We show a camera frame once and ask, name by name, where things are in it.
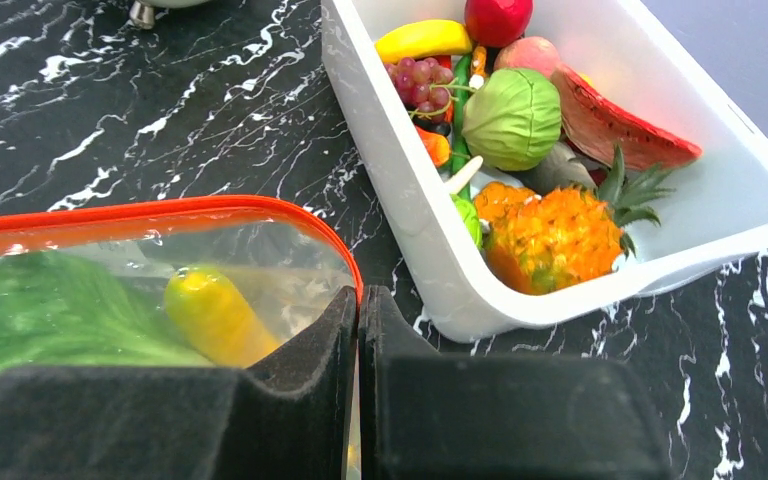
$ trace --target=red watermelon flesh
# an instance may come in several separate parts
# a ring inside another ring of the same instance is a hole
[[[623,110],[567,65],[555,70],[551,80],[560,93],[564,131],[588,157],[611,166],[617,140],[629,170],[680,167],[702,156],[699,146]]]

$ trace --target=pineapple crown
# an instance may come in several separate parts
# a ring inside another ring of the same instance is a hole
[[[672,173],[672,169],[653,165],[640,173],[635,179],[625,182],[625,155],[619,143],[614,144],[613,166],[605,181],[594,192],[596,198],[606,202],[611,209],[614,224],[623,228],[630,223],[645,220],[658,226],[661,219],[647,203],[669,196],[674,189],[661,184]],[[634,242],[627,233],[623,233],[620,246],[628,255],[634,253]]]

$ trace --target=metal object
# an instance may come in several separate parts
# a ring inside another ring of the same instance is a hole
[[[131,5],[131,21],[144,30],[151,30],[154,28],[154,7],[136,0]]]

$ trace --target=black marble countertop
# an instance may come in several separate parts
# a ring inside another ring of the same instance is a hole
[[[304,205],[441,350],[628,362],[683,478],[768,478],[768,251],[557,328],[452,344],[419,318],[320,63],[319,2],[216,1],[150,32],[128,7],[0,0],[0,215],[223,193]]]

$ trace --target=white plastic bin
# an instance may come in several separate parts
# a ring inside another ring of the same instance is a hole
[[[503,285],[484,264],[375,52],[388,31],[463,21],[462,0],[323,0],[322,57],[426,311],[446,337],[473,341],[549,327],[613,302],[666,292],[768,247],[768,140],[638,0],[535,2],[527,34],[625,109],[703,147],[635,224],[640,263],[544,296]]]

